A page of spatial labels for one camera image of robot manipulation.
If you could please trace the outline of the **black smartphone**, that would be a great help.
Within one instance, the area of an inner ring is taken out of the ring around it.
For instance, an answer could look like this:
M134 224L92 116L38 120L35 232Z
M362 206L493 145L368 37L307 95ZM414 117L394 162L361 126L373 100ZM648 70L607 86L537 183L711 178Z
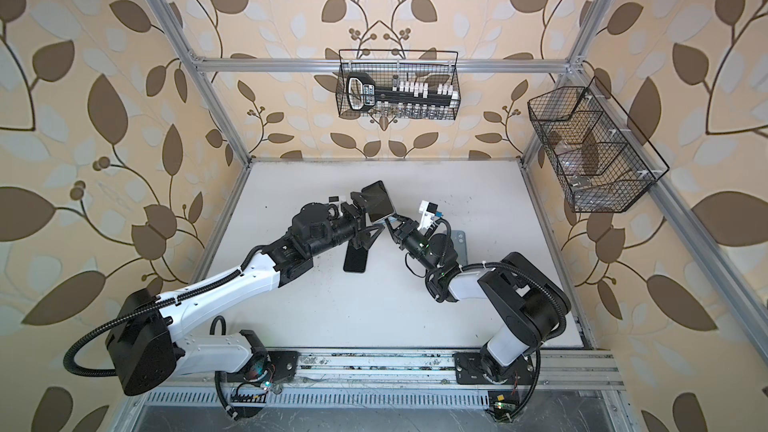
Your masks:
M368 254L368 250L364 247L355 247L352 243L349 243L343 263L343 271L347 273L364 273L367 268Z
M388 191L381 180L364 187L361 196L365 212L372 224L382 222L395 213Z

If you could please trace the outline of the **light blue phone case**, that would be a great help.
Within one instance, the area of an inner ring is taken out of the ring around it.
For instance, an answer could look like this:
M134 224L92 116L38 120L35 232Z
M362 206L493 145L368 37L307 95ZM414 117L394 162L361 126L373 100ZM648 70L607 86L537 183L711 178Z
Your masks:
M454 250L457 254L457 262L465 267L468 265L468 249L467 249L467 236L462 230L453 230L451 233L451 239L453 241Z

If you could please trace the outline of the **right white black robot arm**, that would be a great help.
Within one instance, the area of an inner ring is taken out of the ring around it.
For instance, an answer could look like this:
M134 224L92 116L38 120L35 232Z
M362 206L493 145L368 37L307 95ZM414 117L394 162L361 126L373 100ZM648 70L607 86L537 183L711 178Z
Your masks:
M519 252L495 262L462 265L442 217L426 231L419 223L395 214L386 220L393 242L423 268L420 276L438 303L486 299L503 326L481 348L474 367L487 383L519 384L524 367L531 374L525 394L514 401L498 400L487 413L497 422L511 423L528 405L541 374L541 348L567 329L571 303L565 292Z

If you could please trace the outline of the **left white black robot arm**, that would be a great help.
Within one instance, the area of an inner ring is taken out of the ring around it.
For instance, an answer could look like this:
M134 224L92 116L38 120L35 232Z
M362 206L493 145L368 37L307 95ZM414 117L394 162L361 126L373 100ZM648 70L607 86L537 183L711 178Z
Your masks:
M244 408L225 396L223 382L230 374L257 384L273 380L276 368L266 348L251 330L210 333L200 340L191 333L205 321L225 326L224 311L287 285L332 248L347 243L367 252L383 230L381 220L394 208L388 194L374 186L351 198L304 205L282 237L254 246L237 267L175 291L131 294L117 318L69 348L64 368L76 376L117 377L127 396L148 392L170 377L211 372L224 411L234 421L244 418Z

